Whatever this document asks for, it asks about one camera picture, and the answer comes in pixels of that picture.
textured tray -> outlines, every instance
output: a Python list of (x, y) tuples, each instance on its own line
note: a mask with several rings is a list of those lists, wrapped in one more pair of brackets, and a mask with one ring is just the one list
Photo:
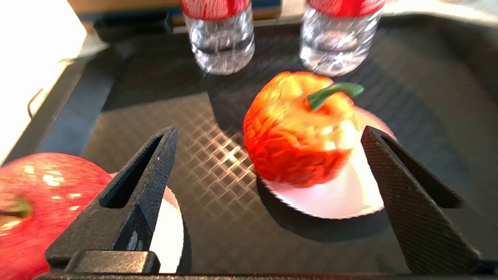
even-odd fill
[[(298, 24), (255, 32), (252, 61), (228, 77), (200, 72), (185, 34), (137, 38), (77, 62), (68, 71), (78, 79), (59, 85), (74, 88), (56, 87), (9, 159), (62, 151), (116, 172), (154, 132), (174, 125), (179, 142), (168, 185), (190, 243), (179, 272), (407, 272), (385, 212), (350, 220), (308, 217), (257, 179), (242, 147), (243, 117), (275, 74), (304, 68), (297, 57)], [(336, 79), (365, 85), (356, 104), (379, 116), (409, 153), (494, 218), (497, 37), (496, 30), (449, 20), (384, 18), (367, 61)]]

water bottle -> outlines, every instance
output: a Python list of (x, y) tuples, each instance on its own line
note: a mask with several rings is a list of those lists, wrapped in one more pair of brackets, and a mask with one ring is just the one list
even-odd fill
[(254, 54), (250, 0), (181, 0), (192, 52), (210, 74), (230, 75)]
[(366, 58), (384, 0), (307, 0), (299, 57), (311, 71), (340, 76)]

